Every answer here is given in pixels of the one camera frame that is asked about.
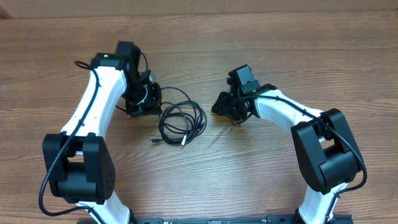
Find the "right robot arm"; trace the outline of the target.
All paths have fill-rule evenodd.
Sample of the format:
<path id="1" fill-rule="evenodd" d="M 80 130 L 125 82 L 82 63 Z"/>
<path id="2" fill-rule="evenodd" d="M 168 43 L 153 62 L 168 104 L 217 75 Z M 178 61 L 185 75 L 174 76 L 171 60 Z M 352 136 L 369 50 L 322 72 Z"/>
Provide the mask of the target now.
<path id="1" fill-rule="evenodd" d="M 304 200 L 293 214 L 268 215 L 264 223 L 352 223 L 336 215 L 341 194 L 363 187 L 368 173 L 344 114 L 322 111 L 285 96 L 276 86 L 261 85 L 248 65 L 228 73 L 212 112 L 241 124 L 251 116 L 268 120 L 291 134 L 298 166 L 307 183 Z"/>

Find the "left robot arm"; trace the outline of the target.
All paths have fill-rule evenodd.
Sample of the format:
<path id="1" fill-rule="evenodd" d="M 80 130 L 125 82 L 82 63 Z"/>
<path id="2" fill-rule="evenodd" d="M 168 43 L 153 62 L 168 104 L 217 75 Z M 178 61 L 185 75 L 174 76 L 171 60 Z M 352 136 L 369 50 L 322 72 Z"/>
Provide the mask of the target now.
<path id="1" fill-rule="evenodd" d="M 95 223 L 135 223 L 116 191 L 116 169 L 106 147 L 106 132 L 120 98 L 132 117 L 160 114 L 160 86 L 134 42 L 119 41 L 116 51 L 98 53 L 90 63 L 86 90 L 70 120 L 57 134 L 47 134 L 42 151 L 47 173 L 39 190 L 42 213 L 50 217 L 86 211 Z"/>

